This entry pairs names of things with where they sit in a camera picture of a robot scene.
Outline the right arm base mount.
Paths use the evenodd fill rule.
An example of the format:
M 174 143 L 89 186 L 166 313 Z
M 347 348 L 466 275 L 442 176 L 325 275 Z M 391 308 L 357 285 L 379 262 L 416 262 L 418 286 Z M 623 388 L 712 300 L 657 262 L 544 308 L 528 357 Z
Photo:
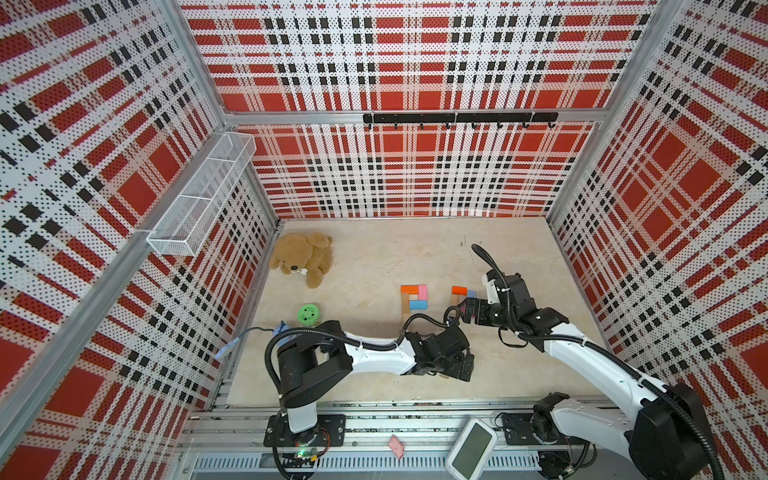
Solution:
M 535 414 L 501 412 L 493 425 L 508 446 L 550 447 L 538 454 L 539 475 L 543 479 L 571 479 L 578 471 L 591 467 L 598 457 L 594 444 L 557 432 Z

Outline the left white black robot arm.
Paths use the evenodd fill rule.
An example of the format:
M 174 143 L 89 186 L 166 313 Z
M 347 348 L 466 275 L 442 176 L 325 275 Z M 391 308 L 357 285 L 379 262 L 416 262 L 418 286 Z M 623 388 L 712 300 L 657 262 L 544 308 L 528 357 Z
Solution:
M 459 320 L 438 321 L 417 313 L 404 321 L 395 338 L 371 338 L 346 332 L 339 321 L 289 328 L 273 335 L 264 350 L 265 369 L 275 386 L 279 411 L 270 418 L 267 446 L 311 443 L 321 437 L 343 444 L 342 415 L 320 415 L 317 402 L 352 374 L 442 375 L 471 380 L 474 355 Z

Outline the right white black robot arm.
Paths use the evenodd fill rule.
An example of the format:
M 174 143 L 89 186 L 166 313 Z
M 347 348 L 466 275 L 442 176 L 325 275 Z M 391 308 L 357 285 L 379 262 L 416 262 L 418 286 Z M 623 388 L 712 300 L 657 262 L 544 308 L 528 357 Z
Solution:
M 612 411 L 552 393 L 534 410 L 545 433 L 581 438 L 630 460 L 647 479 L 691 479 L 704 469 L 725 476 L 699 394 L 641 372 L 593 342 L 557 310 L 536 306 L 518 274 L 506 275 L 480 245 L 472 251 L 490 267 L 483 277 L 486 311 L 466 306 L 467 323 L 509 331 L 518 347 L 532 346 L 568 365 L 598 388 Z

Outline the pink building block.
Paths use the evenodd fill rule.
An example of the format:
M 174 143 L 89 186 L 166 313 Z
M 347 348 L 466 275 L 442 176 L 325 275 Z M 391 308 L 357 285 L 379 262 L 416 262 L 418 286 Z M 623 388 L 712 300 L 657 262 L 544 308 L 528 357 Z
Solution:
M 418 293 L 417 293 L 417 299 L 419 302 L 427 302 L 428 301 L 428 288 L 425 284 L 419 284 L 417 286 Z

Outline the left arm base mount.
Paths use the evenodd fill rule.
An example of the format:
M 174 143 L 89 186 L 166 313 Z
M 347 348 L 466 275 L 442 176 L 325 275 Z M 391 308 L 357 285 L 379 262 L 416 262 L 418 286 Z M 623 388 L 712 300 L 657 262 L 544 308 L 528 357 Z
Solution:
M 314 475 L 312 468 L 330 448 L 344 444 L 346 420 L 343 414 L 320 415 L 314 426 L 294 433 L 288 415 L 278 413 L 268 420 L 263 445 L 271 449 L 284 479 L 310 479 Z

